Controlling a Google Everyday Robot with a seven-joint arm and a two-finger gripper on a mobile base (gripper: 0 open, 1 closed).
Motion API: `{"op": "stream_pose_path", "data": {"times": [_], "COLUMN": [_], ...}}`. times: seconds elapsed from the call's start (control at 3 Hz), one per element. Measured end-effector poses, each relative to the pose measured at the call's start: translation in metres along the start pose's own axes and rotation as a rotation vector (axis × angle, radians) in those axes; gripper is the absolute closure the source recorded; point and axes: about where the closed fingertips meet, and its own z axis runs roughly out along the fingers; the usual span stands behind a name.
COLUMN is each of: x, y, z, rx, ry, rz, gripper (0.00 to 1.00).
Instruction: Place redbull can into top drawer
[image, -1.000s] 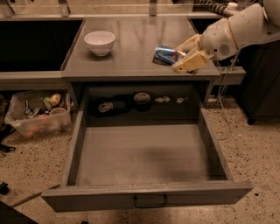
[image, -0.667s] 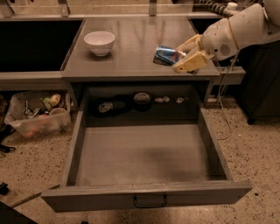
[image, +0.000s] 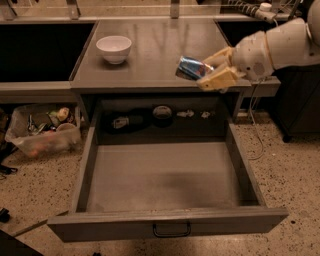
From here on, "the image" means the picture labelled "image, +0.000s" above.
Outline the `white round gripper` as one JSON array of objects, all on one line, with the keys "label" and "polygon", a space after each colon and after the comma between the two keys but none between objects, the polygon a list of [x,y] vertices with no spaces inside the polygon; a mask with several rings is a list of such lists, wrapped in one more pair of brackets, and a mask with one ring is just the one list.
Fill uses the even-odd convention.
[{"label": "white round gripper", "polygon": [[258,80],[274,71],[269,54],[266,33],[256,32],[243,38],[235,47],[225,47],[203,60],[204,63],[219,67],[196,81],[203,91],[223,90],[237,85],[240,78]]}]

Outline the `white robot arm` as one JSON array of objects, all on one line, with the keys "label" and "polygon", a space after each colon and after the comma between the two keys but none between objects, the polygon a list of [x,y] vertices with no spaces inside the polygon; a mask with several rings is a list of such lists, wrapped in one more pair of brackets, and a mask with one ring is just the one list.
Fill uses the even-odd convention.
[{"label": "white robot arm", "polygon": [[310,5],[307,21],[295,18],[266,32],[256,32],[203,62],[214,67],[196,81],[204,91],[236,86],[239,79],[260,80],[289,66],[319,64],[320,0]]}]

